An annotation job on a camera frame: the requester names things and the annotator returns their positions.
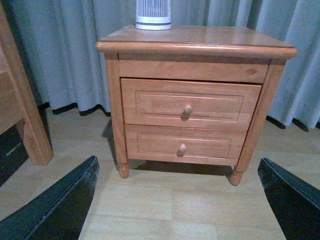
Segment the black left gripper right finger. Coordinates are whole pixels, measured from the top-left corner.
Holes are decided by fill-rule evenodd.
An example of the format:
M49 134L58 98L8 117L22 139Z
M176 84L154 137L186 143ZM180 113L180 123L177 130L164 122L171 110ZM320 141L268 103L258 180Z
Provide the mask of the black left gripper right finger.
M320 238L320 190L268 158L258 176L267 201L287 240Z

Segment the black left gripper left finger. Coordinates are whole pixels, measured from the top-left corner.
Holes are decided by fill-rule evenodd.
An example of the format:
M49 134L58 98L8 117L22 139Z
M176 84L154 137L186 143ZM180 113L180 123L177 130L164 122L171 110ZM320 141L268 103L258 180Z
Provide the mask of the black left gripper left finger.
M91 156L0 222L2 240L77 240L91 207L99 162Z

